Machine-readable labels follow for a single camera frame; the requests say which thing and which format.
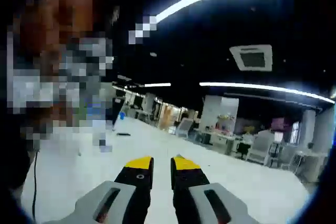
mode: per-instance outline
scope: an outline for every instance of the person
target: person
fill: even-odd
[[[7,38],[7,45],[12,46],[7,52],[9,92],[6,105],[2,103],[12,127],[2,132],[11,136],[11,141],[4,141],[9,151],[4,154],[3,183],[18,204],[36,155],[32,133],[47,131],[53,120],[72,124],[78,100],[90,96],[80,87],[96,86],[92,84],[106,72],[99,66],[111,45],[104,41],[109,40],[118,13],[117,0],[27,0],[15,15]],[[88,43],[98,46],[83,49]],[[78,73],[83,68],[84,77]]]

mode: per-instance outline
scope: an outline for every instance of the ceiling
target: ceiling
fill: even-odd
[[[295,111],[293,117],[307,108],[301,104],[314,109],[330,106],[299,95],[199,86],[204,81],[253,83],[329,97],[335,81],[330,34],[336,14],[329,0],[202,0],[158,23],[149,38],[129,45],[129,31],[135,30],[135,23],[148,22],[146,17],[155,16],[178,1],[121,0],[113,38],[116,66],[108,81],[115,81],[121,74],[131,78],[130,83],[169,82],[171,87],[134,91],[152,92],[167,102],[199,110],[204,95],[224,93],[241,98],[240,111],[250,111],[254,103],[255,108],[273,113],[274,117],[283,111],[276,108],[288,105],[278,100],[291,101],[288,111]],[[229,48],[264,44],[272,46],[272,71],[240,71]],[[267,109],[266,103],[275,105]]]

